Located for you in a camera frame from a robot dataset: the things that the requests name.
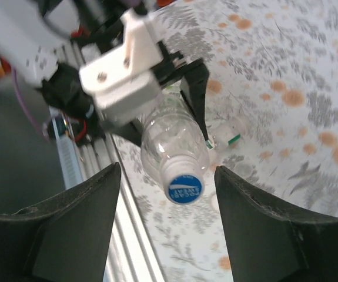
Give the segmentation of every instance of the floral tablecloth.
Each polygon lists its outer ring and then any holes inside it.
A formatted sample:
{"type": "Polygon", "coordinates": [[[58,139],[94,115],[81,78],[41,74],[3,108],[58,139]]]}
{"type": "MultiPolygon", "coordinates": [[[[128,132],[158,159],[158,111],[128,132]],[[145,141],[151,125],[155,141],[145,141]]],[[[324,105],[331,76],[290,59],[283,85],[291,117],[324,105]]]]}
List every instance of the floral tablecloth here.
{"type": "Polygon", "coordinates": [[[156,13],[171,50],[206,61],[210,130],[238,114],[252,128],[213,164],[191,206],[166,199],[137,147],[122,139],[118,147],[168,281],[232,281],[216,165],[338,216],[338,0],[178,0],[156,13]]]}

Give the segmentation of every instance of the cable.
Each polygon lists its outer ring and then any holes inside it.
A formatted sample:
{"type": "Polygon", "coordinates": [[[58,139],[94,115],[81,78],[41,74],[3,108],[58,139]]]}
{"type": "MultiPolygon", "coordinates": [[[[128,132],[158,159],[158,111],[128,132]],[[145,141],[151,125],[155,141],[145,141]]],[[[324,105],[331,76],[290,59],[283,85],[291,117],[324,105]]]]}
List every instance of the cable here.
{"type": "Polygon", "coordinates": [[[24,99],[22,98],[22,94],[20,91],[20,87],[18,85],[18,81],[17,81],[17,72],[16,69],[12,68],[12,79],[14,82],[14,89],[15,89],[15,94],[16,94],[16,98],[25,114],[25,116],[28,118],[28,120],[30,121],[30,123],[32,124],[32,126],[34,126],[34,128],[47,140],[49,141],[48,137],[44,135],[44,133],[42,132],[42,127],[38,124],[38,122],[33,118],[33,116],[31,115],[30,111],[28,110],[28,107],[26,107],[26,104],[24,102],[24,99]]]}
{"type": "Polygon", "coordinates": [[[77,142],[79,140],[81,140],[81,138],[83,138],[85,135],[86,135],[86,122],[84,122],[84,127],[83,129],[81,130],[81,132],[79,134],[77,134],[77,136],[74,137],[74,141],[77,142]]]}
{"type": "MultiPolygon", "coordinates": [[[[130,4],[125,5],[136,5],[138,2],[142,3],[141,0],[123,0],[123,1],[130,2],[130,4]]],[[[80,36],[78,38],[71,38],[69,34],[62,31],[47,18],[48,9],[49,9],[49,0],[41,0],[41,2],[39,3],[39,14],[42,18],[42,22],[46,25],[46,27],[61,39],[65,41],[76,42],[80,47],[84,47],[85,45],[97,43],[100,41],[111,42],[112,39],[117,38],[118,35],[123,30],[123,23],[121,22],[120,19],[118,19],[115,23],[109,26],[109,28],[105,32],[102,32],[101,34],[90,34],[86,37],[80,36]]]]}

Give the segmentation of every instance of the small white part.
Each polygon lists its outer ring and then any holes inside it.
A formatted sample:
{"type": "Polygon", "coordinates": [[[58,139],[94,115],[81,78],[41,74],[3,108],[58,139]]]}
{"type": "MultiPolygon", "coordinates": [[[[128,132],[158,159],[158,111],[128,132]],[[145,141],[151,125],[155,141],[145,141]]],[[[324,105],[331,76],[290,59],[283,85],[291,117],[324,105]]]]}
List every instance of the small white part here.
{"type": "Polygon", "coordinates": [[[123,126],[141,113],[150,113],[163,99],[161,87],[149,70],[94,99],[101,119],[123,126]]]}
{"type": "Polygon", "coordinates": [[[238,135],[247,135],[249,129],[250,123],[244,116],[234,116],[212,131],[214,143],[216,146],[228,147],[231,140],[238,135]]]}
{"type": "Polygon", "coordinates": [[[58,69],[57,58],[39,46],[0,8],[0,55],[38,88],[58,69]]]}
{"type": "Polygon", "coordinates": [[[209,197],[209,203],[210,203],[210,206],[212,207],[212,209],[219,213],[220,212],[220,207],[218,205],[218,199],[217,199],[217,194],[216,192],[213,192],[210,197],[209,197]]]}
{"type": "Polygon", "coordinates": [[[109,95],[163,59],[157,45],[159,37],[154,32],[156,21],[153,16],[139,16],[130,9],[121,20],[125,25],[123,44],[82,67],[79,72],[84,91],[96,99],[109,95]],[[97,80],[100,73],[107,74],[103,82],[97,80]]]}
{"type": "Polygon", "coordinates": [[[199,166],[199,162],[188,155],[177,155],[174,157],[167,158],[166,160],[163,160],[160,168],[160,176],[161,176],[161,184],[165,191],[166,197],[173,202],[174,204],[192,204],[195,201],[197,201],[204,192],[204,179],[203,179],[203,173],[199,166]],[[174,187],[175,185],[172,184],[172,182],[181,176],[192,176],[195,179],[198,179],[200,181],[201,187],[195,187],[195,186],[186,186],[186,185],[180,185],[177,184],[177,187],[174,187]],[[172,189],[195,189],[196,190],[196,196],[194,200],[191,202],[186,203],[179,203],[174,201],[170,195],[169,190],[172,189]]]}

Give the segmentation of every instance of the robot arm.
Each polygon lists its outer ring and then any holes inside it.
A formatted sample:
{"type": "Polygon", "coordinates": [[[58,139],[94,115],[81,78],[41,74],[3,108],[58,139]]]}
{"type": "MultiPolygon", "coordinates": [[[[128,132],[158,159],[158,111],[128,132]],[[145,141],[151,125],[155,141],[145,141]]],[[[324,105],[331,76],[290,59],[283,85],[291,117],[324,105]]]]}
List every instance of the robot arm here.
{"type": "Polygon", "coordinates": [[[58,70],[54,54],[36,44],[0,7],[0,55],[35,88],[50,80],[58,70]]]}
{"type": "Polygon", "coordinates": [[[169,53],[141,0],[73,3],[90,41],[95,40],[101,52],[104,48],[98,59],[85,66],[83,62],[70,64],[69,58],[58,59],[59,54],[35,43],[2,7],[0,55],[42,94],[49,106],[83,124],[85,138],[76,140],[76,144],[92,142],[107,131],[139,146],[141,132],[136,118],[159,103],[162,88],[179,80],[182,96],[207,140],[204,111],[209,72],[203,61],[187,64],[180,52],[169,53]],[[120,34],[123,42],[111,44],[120,34]]]}
{"type": "Polygon", "coordinates": [[[77,68],[60,62],[57,54],[39,46],[1,6],[0,55],[28,84],[41,92],[49,106],[69,117],[84,120],[88,136],[100,135],[92,99],[81,88],[77,68]]]}

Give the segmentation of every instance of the printed text on bottle cap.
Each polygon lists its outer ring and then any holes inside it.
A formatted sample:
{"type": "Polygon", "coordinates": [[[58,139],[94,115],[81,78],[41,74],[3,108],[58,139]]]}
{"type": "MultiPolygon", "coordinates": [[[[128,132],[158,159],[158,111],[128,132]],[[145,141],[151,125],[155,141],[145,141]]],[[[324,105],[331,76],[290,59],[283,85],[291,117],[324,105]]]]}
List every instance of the printed text on bottle cap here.
{"type": "Polygon", "coordinates": [[[192,175],[181,175],[169,185],[169,197],[176,203],[188,204],[200,196],[202,189],[199,179],[192,175]]]}

